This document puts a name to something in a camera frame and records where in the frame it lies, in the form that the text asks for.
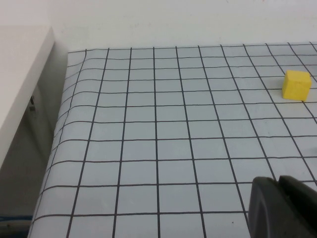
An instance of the grid line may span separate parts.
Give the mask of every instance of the grid line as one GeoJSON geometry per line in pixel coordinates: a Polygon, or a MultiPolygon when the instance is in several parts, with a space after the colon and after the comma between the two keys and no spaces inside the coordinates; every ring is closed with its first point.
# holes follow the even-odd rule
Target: grid line
{"type": "Polygon", "coordinates": [[[159,209],[159,155],[158,155],[158,117],[157,117],[157,90],[155,81],[155,49],[153,47],[153,77],[154,77],[154,114],[155,114],[155,161],[157,173],[157,210],[158,210],[158,238],[160,238],[160,209],[159,209]]]}
{"type": "MultiPolygon", "coordinates": [[[[122,130],[122,140],[121,140],[121,152],[120,152],[120,163],[119,163],[119,173],[118,173],[118,187],[115,199],[115,207],[114,213],[116,214],[118,211],[118,200],[119,200],[119,186],[121,179],[121,168],[122,168],[122,156],[123,156],[123,142],[124,142],[124,132],[125,132],[125,121],[127,115],[127,104],[128,104],[128,92],[129,92],[129,79],[130,79],[130,68],[131,68],[131,56],[132,56],[132,47],[130,48],[130,61],[129,61],[129,72],[128,72],[128,82],[127,82],[127,93],[125,98],[125,108],[124,108],[124,119],[123,119],[123,130],[122,130]]],[[[115,237],[115,228],[116,228],[116,220],[117,216],[115,215],[113,218],[113,230],[112,230],[112,238],[115,237]]]]}
{"type": "MultiPolygon", "coordinates": [[[[101,91],[101,88],[102,88],[102,85],[103,85],[103,78],[104,78],[104,75],[105,75],[108,54],[109,54],[109,50],[107,51],[107,56],[106,56],[106,60],[105,60],[105,66],[104,66],[102,79],[101,79],[101,82],[100,82],[99,92],[101,91]]],[[[85,168],[85,161],[86,161],[86,158],[87,158],[90,138],[91,138],[91,135],[92,135],[92,132],[93,132],[94,121],[95,121],[95,117],[96,117],[97,105],[98,105],[98,102],[99,102],[99,98],[100,98],[100,94],[98,94],[97,100],[96,100],[96,106],[95,106],[95,110],[94,110],[93,119],[92,119],[92,122],[91,122],[91,127],[90,127],[89,137],[88,137],[88,141],[87,141],[86,151],[85,151],[83,164],[82,164],[82,168],[81,168],[80,176],[79,176],[79,180],[78,180],[78,186],[80,185],[82,177],[83,177],[83,172],[84,172],[84,168],[85,168]]],[[[78,193],[79,193],[79,187],[76,189],[75,199],[74,199],[74,203],[73,203],[73,207],[72,207],[72,211],[71,211],[71,216],[70,216],[70,220],[69,220],[69,225],[68,225],[68,229],[67,229],[67,235],[66,235],[67,238],[69,237],[69,234],[70,234],[70,229],[71,229],[71,225],[72,225],[72,221],[73,221],[73,217],[74,217],[74,212],[75,212],[75,208],[76,208],[78,193]]]]}
{"type": "Polygon", "coordinates": [[[201,216],[201,219],[202,219],[203,234],[204,234],[204,238],[207,238],[206,228],[205,228],[205,219],[204,219],[203,208],[202,208],[202,201],[201,201],[201,197],[200,197],[199,185],[198,185],[198,179],[197,179],[197,171],[196,171],[196,165],[195,165],[195,159],[194,159],[193,145],[192,145],[192,140],[191,140],[191,135],[190,135],[190,129],[189,129],[189,123],[188,123],[188,116],[187,116],[185,95],[184,95],[184,91],[183,91],[182,75],[181,75],[180,67],[179,67],[179,59],[178,59],[177,47],[175,47],[175,51],[176,51],[176,57],[177,57],[177,65],[178,65],[180,86],[181,86],[181,88],[182,88],[182,96],[183,96],[183,102],[184,102],[184,111],[185,111],[185,117],[186,117],[186,124],[187,124],[188,138],[189,138],[189,146],[190,146],[190,151],[191,151],[191,156],[192,156],[192,162],[193,162],[194,177],[195,177],[195,184],[196,184],[196,189],[197,189],[197,196],[198,196],[198,204],[199,204],[200,216],[201,216]]]}

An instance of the grid square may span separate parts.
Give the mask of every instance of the grid square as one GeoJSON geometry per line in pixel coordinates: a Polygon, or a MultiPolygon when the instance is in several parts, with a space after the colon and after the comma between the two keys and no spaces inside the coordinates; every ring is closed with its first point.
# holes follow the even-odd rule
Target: grid square
{"type": "Polygon", "coordinates": [[[260,78],[236,78],[238,88],[243,89],[264,89],[260,78]]]}
{"type": "Polygon", "coordinates": [[[175,48],[155,49],[155,58],[176,58],[175,48]]]}
{"type": "Polygon", "coordinates": [[[158,122],[158,139],[188,138],[186,122],[158,122]]]}
{"type": "Polygon", "coordinates": [[[316,63],[317,62],[317,56],[298,56],[301,61],[303,62],[303,64],[307,65],[307,64],[312,64],[312,63],[316,63]]]}
{"type": "Polygon", "coordinates": [[[208,68],[214,68],[214,67],[227,67],[228,64],[225,60],[225,58],[203,58],[204,67],[208,68]]]}
{"type": "Polygon", "coordinates": [[[273,104],[249,104],[246,107],[251,119],[280,118],[273,104]]]}
{"type": "Polygon", "coordinates": [[[131,92],[154,92],[154,81],[131,81],[129,82],[129,93],[131,92]]]}
{"type": "Polygon", "coordinates": [[[189,160],[160,161],[158,163],[158,180],[159,183],[194,183],[193,162],[189,160]]]}
{"type": "Polygon", "coordinates": [[[226,139],[226,143],[232,158],[258,158],[264,156],[256,138],[226,139]]]}
{"type": "Polygon", "coordinates": [[[202,60],[197,58],[184,58],[184,59],[178,59],[179,67],[180,68],[202,68],[202,60]]]}
{"type": "Polygon", "coordinates": [[[159,205],[161,212],[199,212],[197,188],[195,185],[159,186],[159,205]]]}
{"type": "Polygon", "coordinates": [[[225,137],[256,136],[248,120],[222,120],[220,123],[225,137]]]}
{"type": "Polygon", "coordinates": [[[215,120],[217,115],[214,106],[186,106],[188,120],[215,120]]]}
{"type": "Polygon", "coordinates": [[[246,211],[249,211],[252,184],[251,183],[239,184],[239,190],[241,193],[244,208],[246,211]]]}
{"type": "Polygon", "coordinates": [[[124,162],[120,184],[156,184],[156,168],[155,161],[124,162]]]}
{"type": "Polygon", "coordinates": [[[127,106],[154,106],[154,93],[129,93],[127,106]]]}
{"type": "Polygon", "coordinates": [[[302,65],[296,56],[275,56],[279,65],[302,65]]]}
{"type": "Polygon", "coordinates": [[[293,136],[317,135],[317,124],[314,119],[285,119],[285,123],[293,136]]]}
{"type": "Polygon", "coordinates": [[[71,224],[69,237],[70,238],[77,238],[77,237],[104,238],[106,234],[109,234],[109,231],[112,231],[112,227],[113,227],[112,216],[74,217],[71,224]]]}
{"type": "Polygon", "coordinates": [[[237,89],[232,78],[208,79],[211,90],[235,90],[237,89]]]}
{"type": "Polygon", "coordinates": [[[306,106],[308,107],[309,111],[311,111],[313,116],[317,117],[317,104],[315,104],[315,103],[307,103],[306,106]]]}
{"type": "Polygon", "coordinates": [[[223,57],[221,47],[200,47],[202,57],[223,57]]]}
{"type": "Polygon", "coordinates": [[[56,164],[51,168],[49,177],[47,178],[46,188],[58,185],[78,184],[82,163],[66,162],[56,164]]]}
{"type": "Polygon", "coordinates": [[[261,77],[284,76],[283,71],[278,66],[256,66],[261,77]]]}
{"type": "MultiPolygon", "coordinates": [[[[104,80],[114,80],[114,81],[128,80],[128,74],[129,74],[129,70],[106,69],[104,74],[104,80]]],[[[86,78],[99,79],[97,77],[86,77],[86,78]]]]}
{"type": "Polygon", "coordinates": [[[90,141],[86,161],[119,161],[120,153],[121,141],[90,141]]]}
{"type": "Polygon", "coordinates": [[[184,92],[186,105],[212,104],[210,92],[184,92]]]}
{"type": "Polygon", "coordinates": [[[117,217],[115,238],[148,238],[157,236],[157,215],[134,215],[117,217]]]}
{"type": "Polygon", "coordinates": [[[155,160],[156,149],[154,140],[125,141],[122,160],[155,160]]]}
{"type": "Polygon", "coordinates": [[[272,56],[250,57],[255,66],[276,66],[277,63],[272,56]]]}
{"type": "Polygon", "coordinates": [[[181,68],[182,79],[187,78],[205,78],[205,72],[202,68],[181,68]]]}
{"type": "Polygon", "coordinates": [[[247,56],[243,46],[224,46],[223,51],[226,57],[247,56]]]}
{"type": "Polygon", "coordinates": [[[249,238],[250,233],[243,213],[204,214],[208,237],[249,238]]]}
{"type": "Polygon", "coordinates": [[[178,57],[200,57],[198,47],[177,48],[178,57]]]}
{"type": "Polygon", "coordinates": [[[291,138],[261,138],[260,140],[268,157],[300,156],[291,138]]]}
{"type": "Polygon", "coordinates": [[[274,56],[286,55],[293,56],[294,52],[289,46],[268,46],[274,56]]]}
{"type": "Polygon", "coordinates": [[[269,56],[270,52],[266,46],[246,46],[249,56],[269,56]]]}
{"type": "Polygon", "coordinates": [[[109,50],[109,59],[129,59],[130,50],[109,50]]]}
{"type": "Polygon", "coordinates": [[[178,68],[177,59],[155,59],[155,69],[178,68]]]}
{"type": "Polygon", "coordinates": [[[183,80],[182,84],[184,91],[209,90],[207,81],[205,79],[183,80]]]}
{"type": "Polygon", "coordinates": [[[227,61],[231,67],[252,66],[248,57],[227,58],[227,61]]]}
{"type": "Polygon", "coordinates": [[[199,214],[160,215],[161,238],[202,238],[202,219],[199,214]]]}
{"type": "Polygon", "coordinates": [[[156,92],[182,91],[180,80],[157,80],[155,82],[156,92]]]}
{"type": "Polygon", "coordinates": [[[127,108],[126,121],[155,121],[154,107],[127,108]]]}
{"type": "Polygon", "coordinates": [[[267,89],[282,89],[284,77],[264,77],[262,80],[267,89]]]}
{"type": "Polygon", "coordinates": [[[100,94],[98,106],[100,107],[123,107],[125,106],[126,94],[100,94]]]}
{"type": "Polygon", "coordinates": [[[221,137],[219,122],[217,121],[190,121],[189,131],[191,138],[221,137]]]}
{"type": "Polygon", "coordinates": [[[102,93],[126,93],[128,81],[104,81],[101,87],[102,93]]]}
{"type": "Polygon", "coordinates": [[[317,158],[305,158],[305,161],[312,171],[315,178],[317,178],[317,158]]]}
{"type": "Polygon", "coordinates": [[[231,72],[228,67],[205,68],[208,78],[231,78],[231,72]]]}
{"type": "Polygon", "coordinates": [[[192,140],[195,159],[228,158],[223,139],[192,140]]]}
{"type": "Polygon", "coordinates": [[[157,106],[184,105],[182,93],[156,93],[157,106]]]}
{"type": "Polygon", "coordinates": [[[272,177],[266,159],[232,160],[238,182],[252,182],[255,177],[272,177]]]}
{"type": "Polygon", "coordinates": [[[176,68],[155,69],[156,79],[179,79],[179,71],[176,68]]]}
{"type": "Polygon", "coordinates": [[[90,122],[75,122],[68,124],[64,127],[63,135],[61,136],[60,141],[66,141],[71,139],[88,139],[91,129],[90,122]]]}
{"type": "Polygon", "coordinates": [[[118,183],[119,163],[85,163],[81,185],[115,185],[118,183]]]}
{"type": "Polygon", "coordinates": [[[291,48],[297,55],[315,55],[316,51],[312,45],[292,45],[291,48]]]}
{"type": "Polygon", "coordinates": [[[74,214],[113,214],[116,187],[81,187],[74,214]]]}
{"type": "Polygon", "coordinates": [[[253,120],[259,136],[289,136],[282,119],[253,120]]]}
{"type": "Polygon", "coordinates": [[[242,104],[240,105],[217,105],[220,120],[226,119],[248,119],[248,114],[242,104]]]}
{"type": "Polygon", "coordinates": [[[191,159],[189,140],[159,140],[159,160],[184,160],[191,159]]]}
{"type": "Polygon", "coordinates": [[[290,175],[298,180],[313,179],[302,158],[269,159],[269,162],[276,178],[290,175]]]}
{"type": "Polygon", "coordinates": [[[145,59],[153,57],[153,49],[132,49],[132,59],[145,59]]]}
{"type": "Polygon", "coordinates": [[[153,59],[133,59],[131,60],[131,70],[134,69],[153,69],[153,59]]]}
{"type": "Polygon", "coordinates": [[[196,160],[198,182],[234,182],[228,160],[196,160]]]}
{"type": "Polygon", "coordinates": [[[119,190],[118,213],[157,212],[156,186],[128,186],[119,190]]]}
{"type": "Polygon", "coordinates": [[[242,211],[234,184],[201,184],[199,191],[204,211],[242,211]]]}
{"type": "Polygon", "coordinates": [[[106,69],[129,69],[129,59],[107,59],[106,69]]]}
{"type": "Polygon", "coordinates": [[[284,118],[311,118],[312,115],[302,103],[276,104],[279,112],[284,118]]]}
{"type": "Polygon", "coordinates": [[[53,187],[42,194],[37,217],[51,214],[71,214],[76,189],[72,187],[53,187]]]}
{"type": "Polygon", "coordinates": [[[135,69],[130,71],[130,80],[153,80],[153,69],[135,69]]]}
{"type": "Polygon", "coordinates": [[[238,104],[242,103],[238,91],[216,91],[212,92],[215,104],[238,104]]]}
{"type": "Polygon", "coordinates": [[[92,140],[121,140],[123,123],[95,123],[93,126],[92,140]]]}
{"type": "Polygon", "coordinates": [[[271,103],[271,98],[266,90],[241,91],[241,96],[245,103],[271,103]]]}
{"type": "Polygon", "coordinates": [[[316,156],[317,137],[294,138],[303,156],[316,156]]]}
{"type": "Polygon", "coordinates": [[[124,108],[97,108],[96,110],[95,122],[123,122],[123,120],[124,108]]]}
{"type": "Polygon", "coordinates": [[[66,141],[58,146],[54,162],[65,160],[84,160],[86,147],[86,141],[66,141]]]}
{"type": "Polygon", "coordinates": [[[157,107],[157,120],[186,120],[184,106],[157,107]]]}
{"type": "Polygon", "coordinates": [[[66,237],[68,224],[69,217],[43,217],[31,226],[32,237],[66,237]]]}
{"type": "Polygon", "coordinates": [[[155,139],[154,122],[127,123],[124,131],[125,140],[155,139]]]}

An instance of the black line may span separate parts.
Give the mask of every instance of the black line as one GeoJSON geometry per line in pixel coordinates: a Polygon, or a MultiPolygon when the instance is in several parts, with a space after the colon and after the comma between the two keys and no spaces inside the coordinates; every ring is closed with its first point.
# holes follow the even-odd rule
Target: black line
{"type": "Polygon", "coordinates": [[[160,238],[160,206],[159,206],[159,155],[158,155],[158,117],[157,117],[157,89],[155,81],[155,49],[153,47],[153,77],[154,77],[154,113],[155,113],[155,155],[157,172],[157,210],[158,210],[158,238],[160,238]]]}
{"type": "MultiPolygon", "coordinates": [[[[315,182],[313,180],[301,180],[300,182],[315,182]]],[[[245,182],[199,182],[198,185],[236,185],[236,184],[252,184],[252,181],[245,182]]],[[[173,186],[173,185],[196,185],[195,182],[179,182],[179,183],[138,183],[138,184],[121,184],[120,187],[141,187],[141,186],[173,186]]],[[[40,195],[45,191],[53,188],[96,188],[96,187],[118,187],[116,184],[103,184],[103,185],[54,185],[45,188],[40,195]]]]}
{"type": "MultiPolygon", "coordinates": [[[[128,92],[129,92],[129,80],[130,80],[130,68],[131,68],[131,56],[132,56],[132,48],[130,48],[130,61],[129,61],[129,71],[128,71],[128,82],[127,82],[127,92],[125,98],[125,107],[124,107],[124,118],[123,118],[123,130],[122,130],[122,140],[121,140],[121,154],[120,154],[120,163],[119,163],[119,173],[118,173],[118,188],[116,193],[115,199],[115,208],[114,213],[118,212],[118,200],[119,200],[119,186],[120,186],[120,179],[121,179],[121,167],[122,167],[122,157],[123,157],[123,142],[124,142],[124,131],[125,131],[125,120],[127,115],[127,105],[128,105],[128,92]]],[[[113,219],[113,230],[112,230],[112,238],[115,237],[115,227],[116,227],[117,216],[114,216],[113,219]]]]}
{"type": "MultiPolygon", "coordinates": [[[[87,50],[85,50],[84,61],[85,61],[86,55],[87,55],[87,50]]],[[[77,86],[77,82],[78,82],[79,75],[80,75],[80,72],[79,72],[78,77],[77,77],[77,80],[76,80],[76,84],[75,84],[75,87],[74,87],[73,94],[75,93],[75,90],[76,90],[76,86],[77,86]]],[[[73,101],[73,99],[70,100],[69,108],[71,108],[72,101],[73,101]]],[[[64,123],[63,123],[63,127],[65,126],[66,120],[67,120],[67,118],[68,118],[68,115],[69,115],[68,112],[69,112],[69,110],[67,111],[67,116],[66,116],[66,119],[65,119],[65,121],[64,121],[64,123]]],[[[61,140],[62,135],[63,135],[63,130],[62,130],[61,133],[60,133],[60,137],[59,137],[59,142],[58,142],[58,144],[60,144],[60,140],[61,140]]],[[[55,155],[56,155],[56,153],[57,153],[57,149],[58,149],[58,145],[57,145],[57,147],[56,147],[56,149],[55,149],[55,153],[54,153],[53,158],[52,158],[51,167],[52,167],[52,164],[53,164],[53,162],[54,162],[55,155]]],[[[47,184],[48,178],[49,178],[49,176],[50,176],[50,172],[51,172],[51,170],[49,170],[49,172],[48,172],[48,175],[47,175],[47,177],[46,177],[46,180],[45,180],[43,189],[45,189],[45,186],[46,186],[46,184],[47,184]]],[[[40,199],[40,201],[39,201],[39,204],[38,204],[38,206],[37,206],[37,208],[36,208],[36,211],[35,211],[35,213],[34,213],[34,217],[37,216],[37,213],[38,213],[38,211],[39,211],[39,207],[40,207],[41,202],[42,202],[42,197],[40,197],[39,199],[40,199]]],[[[31,229],[30,229],[30,231],[29,231],[29,236],[31,236],[32,230],[33,230],[33,226],[31,227],[31,229]]]]}
{"type": "Polygon", "coordinates": [[[184,110],[185,110],[185,117],[186,117],[186,124],[187,124],[187,130],[188,130],[188,138],[189,138],[189,146],[190,146],[190,151],[191,151],[192,161],[193,161],[193,169],[194,169],[195,184],[196,184],[196,189],[197,189],[199,210],[200,210],[200,215],[201,215],[201,219],[202,219],[202,226],[203,226],[204,238],[207,238],[207,235],[206,235],[206,227],[205,227],[205,219],[204,219],[203,208],[202,208],[202,201],[201,201],[201,197],[200,197],[199,185],[198,185],[198,179],[197,179],[197,171],[196,171],[196,165],[195,165],[195,159],[194,159],[193,145],[192,145],[192,140],[191,140],[191,135],[190,135],[190,129],[189,129],[189,123],[188,123],[188,116],[187,116],[187,109],[186,109],[186,102],[185,102],[185,94],[184,94],[184,89],[183,89],[183,82],[182,82],[181,70],[180,70],[180,67],[179,67],[179,59],[178,59],[177,47],[175,47],[175,50],[176,50],[176,57],[177,57],[177,65],[178,65],[180,86],[181,86],[181,88],[182,88],[182,95],[183,95],[183,102],[184,102],[184,110]]]}
{"type": "MultiPolygon", "coordinates": [[[[103,78],[104,78],[104,75],[105,75],[108,54],[109,54],[109,50],[107,51],[107,56],[106,56],[106,60],[105,60],[105,66],[104,66],[102,79],[101,79],[101,82],[100,82],[99,92],[101,91],[101,88],[103,86],[103,78]]],[[[97,96],[96,106],[95,106],[95,110],[94,110],[93,119],[92,119],[92,122],[91,122],[91,127],[90,127],[89,137],[88,137],[88,141],[87,141],[87,146],[86,146],[85,156],[84,156],[84,160],[83,160],[83,165],[82,165],[82,168],[81,168],[81,171],[80,171],[79,180],[78,180],[78,186],[81,184],[81,179],[82,179],[83,172],[84,172],[85,161],[86,161],[86,158],[87,158],[89,143],[90,143],[91,135],[92,135],[92,132],[93,132],[94,121],[95,121],[95,117],[96,117],[96,111],[97,111],[97,105],[98,105],[98,102],[99,102],[99,97],[100,97],[100,94],[98,94],[98,96],[97,96]]],[[[72,211],[71,211],[71,216],[70,216],[68,229],[67,229],[67,235],[66,235],[67,238],[69,237],[69,234],[70,234],[70,229],[71,229],[71,225],[72,225],[72,221],[73,221],[73,217],[74,217],[74,212],[75,212],[75,208],[76,208],[78,193],[79,193],[79,187],[76,189],[76,195],[75,195],[73,208],[72,208],[72,211]]]]}
{"type": "MultiPolygon", "coordinates": [[[[198,46],[198,50],[199,50],[199,54],[200,54],[200,56],[201,56],[201,61],[202,61],[202,65],[203,65],[203,68],[204,68],[204,73],[205,73],[206,81],[207,81],[207,84],[208,84],[208,88],[209,88],[209,90],[210,90],[210,96],[211,96],[211,99],[212,99],[212,103],[213,103],[213,105],[214,105],[214,99],[213,99],[213,95],[212,95],[210,83],[209,83],[209,80],[208,80],[208,77],[207,77],[207,72],[206,72],[206,69],[205,69],[204,61],[203,61],[203,58],[202,58],[202,53],[201,53],[201,50],[200,50],[200,47],[199,47],[199,46],[198,46]]],[[[221,47],[221,50],[222,50],[222,53],[223,53],[224,58],[225,58],[225,54],[224,54],[224,51],[223,51],[223,48],[222,48],[222,47],[221,47]]],[[[231,171],[232,171],[232,175],[233,175],[233,178],[234,178],[234,182],[235,182],[235,185],[236,185],[236,188],[237,188],[237,191],[238,191],[238,195],[239,195],[241,207],[242,207],[242,210],[243,210],[243,214],[244,214],[244,217],[245,217],[245,219],[246,219],[247,226],[248,226],[248,228],[249,228],[248,216],[247,216],[247,213],[246,213],[246,209],[245,209],[245,207],[244,207],[244,203],[243,203],[243,200],[242,200],[241,191],[240,191],[240,188],[239,188],[239,185],[238,185],[238,180],[237,180],[237,177],[236,177],[234,168],[233,168],[233,164],[232,164],[232,161],[231,161],[231,157],[230,157],[230,153],[229,153],[229,150],[228,150],[227,142],[226,142],[226,140],[225,140],[225,136],[224,136],[224,133],[223,133],[223,129],[222,129],[222,126],[221,126],[221,123],[220,123],[220,120],[219,120],[219,115],[218,115],[217,108],[216,108],[215,105],[214,105],[214,111],[215,111],[215,113],[216,113],[216,117],[217,117],[217,120],[218,120],[220,132],[221,132],[221,138],[222,138],[222,140],[223,140],[223,144],[224,144],[224,147],[225,147],[225,150],[226,150],[226,153],[227,153],[227,157],[228,157],[228,161],[229,161],[230,168],[231,168],[231,171]]]]}
{"type": "MultiPolygon", "coordinates": [[[[282,69],[282,67],[278,64],[278,62],[277,62],[276,58],[274,57],[274,55],[272,54],[272,52],[271,52],[269,46],[268,46],[267,44],[266,44],[266,46],[267,46],[267,48],[268,48],[268,51],[269,51],[270,54],[272,55],[273,59],[276,61],[277,65],[278,65],[279,68],[281,69],[281,71],[282,71],[283,73],[285,73],[284,70],[282,69]]],[[[285,127],[286,127],[288,133],[290,134],[290,136],[291,136],[291,138],[292,138],[292,141],[293,141],[293,143],[294,143],[295,146],[296,146],[296,149],[298,150],[298,153],[299,153],[300,156],[302,157],[303,162],[305,163],[305,165],[306,165],[306,167],[307,167],[309,173],[311,174],[313,180],[315,181],[315,184],[317,185],[317,181],[316,181],[316,179],[315,179],[315,177],[314,177],[314,174],[312,173],[311,169],[309,168],[309,166],[308,166],[308,164],[307,164],[307,162],[306,162],[306,160],[305,160],[305,158],[304,158],[304,156],[303,156],[301,150],[299,149],[299,147],[298,147],[298,145],[297,145],[297,143],[296,143],[296,141],[295,141],[295,139],[294,139],[294,136],[292,135],[290,129],[288,128],[288,126],[287,126],[287,124],[286,124],[286,122],[285,122],[285,120],[284,120],[284,118],[283,118],[281,112],[279,111],[278,107],[276,106],[276,104],[275,104],[274,100],[272,99],[270,93],[269,93],[268,95],[270,96],[270,98],[271,98],[271,100],[272,100],[272,102],[273,102],[273,104],[274,104],[274,106],[275,106],[277,112],[279,113],[280,117],[282,118],[283,123],[284,123],[284,125],[285,125],[285,127]]]]}
{"type": "MultiPolygon", "coordinates": [[[[204,211],[203,214],[239,214],[243,211],[204,211]]],[[[184,215],[184,214],[200,214],[200,212],[143,212],[143,213],[114,213],[114,214],[78,214],[73,217],[112,217],[112,216],[145,216],[145,215],[184,215]]],[[[69,214],[49,214],[37,217],[35,221],[45,217],[69,217],[69,214]]]]}

